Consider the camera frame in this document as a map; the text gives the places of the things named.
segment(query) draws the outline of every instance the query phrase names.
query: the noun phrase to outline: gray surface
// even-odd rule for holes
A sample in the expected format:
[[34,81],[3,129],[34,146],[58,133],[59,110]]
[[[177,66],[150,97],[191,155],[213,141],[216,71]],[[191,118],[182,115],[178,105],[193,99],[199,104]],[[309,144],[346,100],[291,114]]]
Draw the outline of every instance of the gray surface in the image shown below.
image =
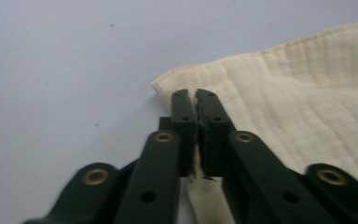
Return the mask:
[[349,0],[0,1],[0,223],[45,215],[87,164],[136,159],[165,71],[354,21]]

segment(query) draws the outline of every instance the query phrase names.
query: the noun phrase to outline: cloth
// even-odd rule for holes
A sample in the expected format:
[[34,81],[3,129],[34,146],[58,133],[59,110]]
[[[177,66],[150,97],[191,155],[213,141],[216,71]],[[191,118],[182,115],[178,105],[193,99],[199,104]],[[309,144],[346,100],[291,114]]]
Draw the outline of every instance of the cloth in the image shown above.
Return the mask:
[[[358,23],[179,67],[153,87],[167,108],[174,91],[213,91],[237,130],[257,134],[288,168],[327,163],[358,179]],[[219,185],[189,184],[199,223],[234,223]]]

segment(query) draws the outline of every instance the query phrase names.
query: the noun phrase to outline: metal grommet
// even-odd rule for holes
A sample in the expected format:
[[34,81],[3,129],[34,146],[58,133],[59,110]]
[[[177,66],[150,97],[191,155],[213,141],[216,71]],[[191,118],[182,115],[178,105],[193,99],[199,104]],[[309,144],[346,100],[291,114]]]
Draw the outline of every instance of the metal grommet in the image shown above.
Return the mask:
[[237,133],[237,135],[235,135],[235,138],[240,141],[240,142],[244,142],[244,143],[250,143],[252,142],[255,138],[249,134],[249,133]]
[[95,186],[102,184],[107,179],[107,177],[109,177],[109,173],[106,170],[93,169],[86,172],[86,174],[83,176],[83,183],[86,185]]
[[322,181],[336,186],[342,186],[347,184],[347,179],[345,177],[333,170],[318,170],[318,176],[322,179]]
[[156,141],[158,142],[169,142],[173,140],[173,136],[170,133],[158,133],[156,135]]

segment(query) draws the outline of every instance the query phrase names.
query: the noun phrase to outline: white towel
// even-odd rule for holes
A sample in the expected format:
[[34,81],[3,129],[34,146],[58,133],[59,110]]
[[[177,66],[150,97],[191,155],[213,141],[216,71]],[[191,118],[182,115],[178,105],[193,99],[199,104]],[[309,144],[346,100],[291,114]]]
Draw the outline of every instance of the white towel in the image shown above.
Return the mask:
[[[289,168],[335,165],[358,179],[358,23],[255,53],[173,69],[153,87],[215,92],[237,130],[257,134]],[[234,223],[219,183],[189,184],[199,223]]]

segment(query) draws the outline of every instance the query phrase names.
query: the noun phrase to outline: white table surface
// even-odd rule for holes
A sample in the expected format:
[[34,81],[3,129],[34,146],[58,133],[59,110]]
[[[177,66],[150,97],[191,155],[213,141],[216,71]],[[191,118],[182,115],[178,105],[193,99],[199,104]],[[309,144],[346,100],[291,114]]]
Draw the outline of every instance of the white table surface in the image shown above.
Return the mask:
[[352,0],[0,1],[0,224],[44,216],[81,167],[137,159],[167,70],[355,21]]

